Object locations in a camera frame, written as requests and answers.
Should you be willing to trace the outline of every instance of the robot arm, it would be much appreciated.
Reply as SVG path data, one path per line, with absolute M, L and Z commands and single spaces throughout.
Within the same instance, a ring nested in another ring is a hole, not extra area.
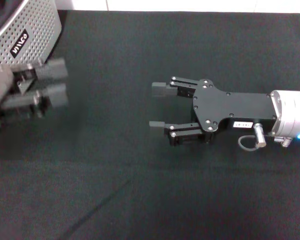
M 238 143 L 247 151 L 265 147 L 265 136 L 285 148 L 294 138 L 300 139 L 300 91 L 225 92 L 208 79 L 196 81 L 172 77 L 168 85 L 154 82 L 152 95 L 192 98 L 190 123 L 149 122 L 152 130 L 163 132 L 172 146 L 193 141 L 209 143 L 222 131 L 245 135 Z M 256 139 L 254 148 L 241 144 L 245 137 Z
M 36 81 L 56 80 L 68 75 L 63 59 L 46 64 L 0 65 L 0 126 L 14 121 L 42 117 L 47 108 L 66 105 L 64 83 L 32 89 Z

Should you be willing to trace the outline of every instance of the black table surface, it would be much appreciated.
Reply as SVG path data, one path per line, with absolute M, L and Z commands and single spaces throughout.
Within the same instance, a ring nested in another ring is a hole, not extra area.
M 191 99 L 151 97 L 171 76 L 300 91 L 300 14 L 60 17 L 69 106 L 0 131 L 0 240 L 300 240 L 300 141 L 170 147 L 149 129 L 190 121 Z

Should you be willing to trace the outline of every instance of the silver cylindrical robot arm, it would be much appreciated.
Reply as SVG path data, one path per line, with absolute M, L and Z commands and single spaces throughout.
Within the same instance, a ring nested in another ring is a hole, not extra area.
M 292 139 L 300 139 L 300 91 L 274 90 L 271 99 L 277 116 L 271 135 L 288 147 Z

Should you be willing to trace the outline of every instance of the metal cylinder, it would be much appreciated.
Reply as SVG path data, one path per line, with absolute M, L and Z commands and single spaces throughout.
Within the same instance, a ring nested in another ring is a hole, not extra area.
M 300 134 L 300 91 L 274 90 L 271 98 L 277 116 L 274 137 L 296 138 Z
M 276 136 L 274 137 L 274 142 L 275 143 L 282 143 L 285 139 L 281 136 Z
M 257 148 L 263 148 L 267 145 L 266 139 L 264 136 L 264 129 L 262 128 L 261 123 L 256 123 L 254 126 L 254 132 L 255 132 L 255 138 L 256 138 L 256 143 L 255 146 Z

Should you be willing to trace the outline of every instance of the cable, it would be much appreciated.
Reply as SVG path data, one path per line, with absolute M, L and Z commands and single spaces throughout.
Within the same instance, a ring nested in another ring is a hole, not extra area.
M 255 138 L 256 138 L 255 135 L 245 135 L 245 136 L 241 136 L 241 137 L 239 137 L 239 139 L 238 139 L 238 145 L 239 145 L 240 148 L 242 148 L 243 150 L 245 150 L 245 151 L 247 151 L 247 152 L 253 152 L 253 151 L 255 151 L 255 150 L 258 150 L 258 147 L 257 147 L 257 146 L 252 147 L 252 148 L 248 148 L 248 147 L 245 147 L 245 146 L 241 143 L 242 139 L 255 139 Z

